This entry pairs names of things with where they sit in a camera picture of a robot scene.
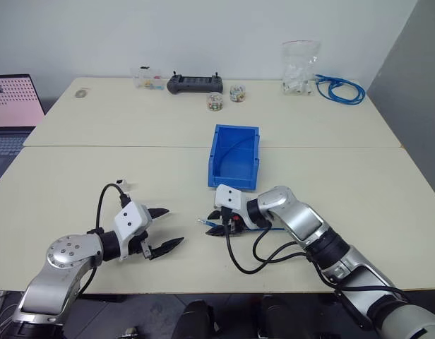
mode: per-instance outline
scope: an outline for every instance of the laptop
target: laptop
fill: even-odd
[[[0,76],[0,177],[43,117],[29,74]]]

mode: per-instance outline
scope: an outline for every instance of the small glass jar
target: small glass jar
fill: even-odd
[[[224,100],[219,92],[211,92],[206,96],[206,104],[210,111],[216,112],[222,109]]]
[[[242,102],[246,97],[246,88],[244,85],[233,85],[230,87],[230,99],[234,102]]]

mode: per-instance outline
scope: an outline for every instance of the laptop screen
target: laptop screen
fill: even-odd
[[[43,116],[29,75],[0,77],[0,127],[34,127]]]

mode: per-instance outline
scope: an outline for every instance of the black cable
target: black cable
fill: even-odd
[[[267,260],[267,259],[263,259],[263,258],[260,258],[258,255],[257,255],[257,246],[258,246],[258,243],[261,241],[261,239],[270,231],[270,229],[271,229],[271,227],[272,227],[272,225],[269,225],[264,231],[263,231],[263,233],[261,233],[258,237],[257,237],[257,239],[255,240],[255,242],[254,242],[254,245],[252,246],[252,254],[254,255],[254,258],[255,259],[257,259],[258,261],[260,261],[261,263],[265,263],[266,261],[268,262],[268,263],[280,263],[280,262],[282,262],[282,261],[285,261],[285,260],[288,260],[288,259],[291,259],[291,258],[294,258],[295,256],[297,256],[297,253],[293,253],[293,254],[289,254],[289,255],[287,255],[287,256],[283,256],[282,258],[278,258],[278,259],[272,259],[272,260]],[[288,242],[288,243],[286,243],[285,245],[283,245],[283,246],[285,246],[285,247],[287,247],[287,246],[292,246],[292,245],[296,245],[297,243],[296,242]]]
[[[339,284],[333,284],[331,282],[328,282],[327,279],[322,274],[319,266],[315,262],[311,262],[316,272],[318,273],[318,277],[320,277],[321,281],[324,283],[324,285],[329,286],[330,288],[333,288],[337,291],[347,291],[347,292],[367,292],[367,291],[387,291],[396,293],[398,295],[401,295],[407,302],[411,302],[409,297],[406,295],[406,293],[403,290],[400,290],[396,287],[391,286],[340,286]]]
[[[233,250],[232,250],[232,245],[230,244],[230,234],[229,234],[229,227],[228,227],[227,222],[224,222],[223,226],[224,226],[224,231],[225,231],[225,239],[227,240],[227,249],[229,251],[230,258],[232,259],[233,264],[238,268],[238,270],[240,270],[242,273],[245,273],[245,274],[254,274],[254,273],[259,272],[263,267],[268,265],[270,263],[270,261],[275,256],[277,256],[283,249],[285,249],[286,247],[290,246],[290,243],[287,243],[287,244],[279,247],[259,267],[255,268],[253,270],[245,270],[244,268],[242,268],[239,265],[238,261],[234,257]],[[297,253],[293,253],[293,254],[294,254],[294,256],[306,256],[306,254],[304,252],[297,252]]]
[[[103,187],[102,193],[100,194],[100,197],[98,198],[97,217],[95,219],[95,229],[96,230],[98,230],[100,228],[100,214],[101,214],[101,211],[102,211],[103,198],[105,197],[106,190],[109,187],[114,187],[117,191],[119,191],[119,193],[120,193],[120,200],[121,200],[122,204],[124,203],[122,198],[123,197],[127,197],[127,195],[116,184],[108,184],[105,187]],[[93,278],[95,277],[96,272],[97,272],[97,268],[94,267],[92,269],[92,273],[90,274],[90,276],[88,278],[88,281],[86,281],[86,283],[84,284],[83,288],[81,288],[81,290],[79,291],[78,296],[81,296],[84,293],[84,291],[89,287],[90,283],[92,282]]]

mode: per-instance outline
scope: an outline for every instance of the laptop keyboard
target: laptop keyboard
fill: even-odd
[[[0,155],[17,155],[25,139],[26,136],[0,137]]]

